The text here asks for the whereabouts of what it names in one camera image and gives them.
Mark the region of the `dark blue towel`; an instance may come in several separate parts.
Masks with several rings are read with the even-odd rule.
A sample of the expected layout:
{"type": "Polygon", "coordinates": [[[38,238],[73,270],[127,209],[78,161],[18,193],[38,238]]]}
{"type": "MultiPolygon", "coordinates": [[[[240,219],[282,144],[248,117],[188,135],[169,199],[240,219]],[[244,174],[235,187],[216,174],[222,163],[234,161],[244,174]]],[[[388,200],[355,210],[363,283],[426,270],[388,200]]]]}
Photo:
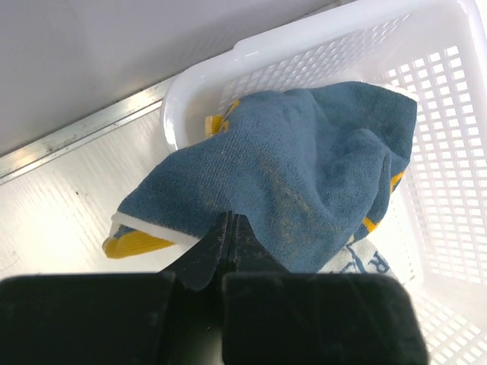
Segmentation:
{"type": "Polygon", "coordinates": [[[103,251],[189,247],[232,211],[290,271],[392,275],[368,234],[408,167],[416,116],[416,97],[389,84],[242,97],[123,199],[103,251]]]}

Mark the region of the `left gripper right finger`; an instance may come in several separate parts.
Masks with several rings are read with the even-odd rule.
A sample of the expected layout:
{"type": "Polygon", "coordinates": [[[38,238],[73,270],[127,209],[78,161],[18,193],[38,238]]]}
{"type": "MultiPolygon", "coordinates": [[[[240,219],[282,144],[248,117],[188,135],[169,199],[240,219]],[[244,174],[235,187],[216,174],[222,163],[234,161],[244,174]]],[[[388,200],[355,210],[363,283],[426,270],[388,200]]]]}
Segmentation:
{"type": "Polygon", "coordinates": [[[226,364],[427,364],[410,296],[374,274],[292,274],[236,215],[221,281],[226,364]]]}

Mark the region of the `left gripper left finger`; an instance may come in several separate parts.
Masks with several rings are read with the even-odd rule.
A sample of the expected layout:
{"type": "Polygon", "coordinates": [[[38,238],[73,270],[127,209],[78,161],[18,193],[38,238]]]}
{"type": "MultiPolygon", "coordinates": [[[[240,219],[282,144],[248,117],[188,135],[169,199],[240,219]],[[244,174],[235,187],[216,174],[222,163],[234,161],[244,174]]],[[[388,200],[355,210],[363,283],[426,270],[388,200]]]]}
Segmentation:
{"type": "Polygon", "coordinates": [[[3,364],[220,364],[218,278],[233,216],[162,271],[1,282],[3,364]]]}

